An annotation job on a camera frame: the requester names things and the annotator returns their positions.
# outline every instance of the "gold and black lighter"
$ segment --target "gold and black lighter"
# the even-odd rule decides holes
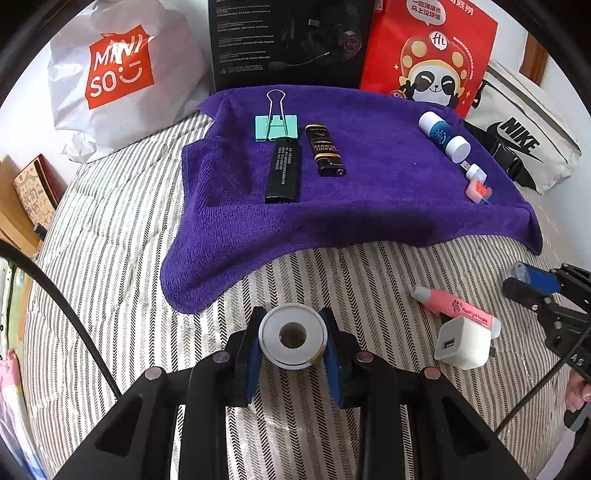
[[[306,125],[306,135],[310,140],[318,174],[323,177],[342,177],[347,173],[343,160],[324,125]]]

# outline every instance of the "black product box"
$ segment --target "black product box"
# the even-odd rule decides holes
[[[209,0],[216,91],[358,88],[374,0]]]

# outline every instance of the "blue label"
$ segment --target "blue label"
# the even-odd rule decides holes
[[[441,120],[431,127],[429,132],[429,138],[435,143],[441,150],[445,151],[445,147],[449,141],[454,137],[452,129],[446,121]]]

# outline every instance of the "mint green binder clip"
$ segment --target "mint green binder clip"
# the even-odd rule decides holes
[[[273,99],[272,92],[280,92],[283,94],[279,101],[281,115],[273,115]],[[283,90],[269,90],[267,92],[269,99],[269,115],[257,115],[255,117],[255,139],[257,142],[265,142],[275,140],[277,138],[295,138],[297,140],[297,115],[285,115],[283,113],[283,99],[285,92]]]

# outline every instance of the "bed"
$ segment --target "bed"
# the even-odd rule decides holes
[[[160,265],[183,211],[181,149],[203,138],[211,121],[198,112],[83,165],[38,257],[122,391],[152,365],[168,372],[192,367],[243,329],[253,307],[270,309],[288,301],[315,309],[331,306],[342,330],[399,368],[439,366],[493,428],[556,362],[533,312],[504,299],[499,288],[500,273],[515,261],[549,269],[566,260],[536,205],[544,235],[538,257],[500,236],[466,236],[428,248],[374,242],[310,249],[250,273],[199,314],[173,310],[162,294]],[[454,291],[502,319],[496,358],[465,372],[436,362],[441,321],[410,297],[417,282]],[[115,399],[74,329],[37,285],[28,305],[24,350],[22,378],[33,434],[53,476]],[[566,381],[563,369],[501,436],[531,478],[564,433]],[[228,410],[230,477],[352,479],[358,412],[331,404],[323,366],[287,372],[264,361],[261,384],[250,408]],[[172,478],[182,425],[181,408]],[[409,458],[408,436],[405,448]],[[410,461],[407,472],[412,478]]]

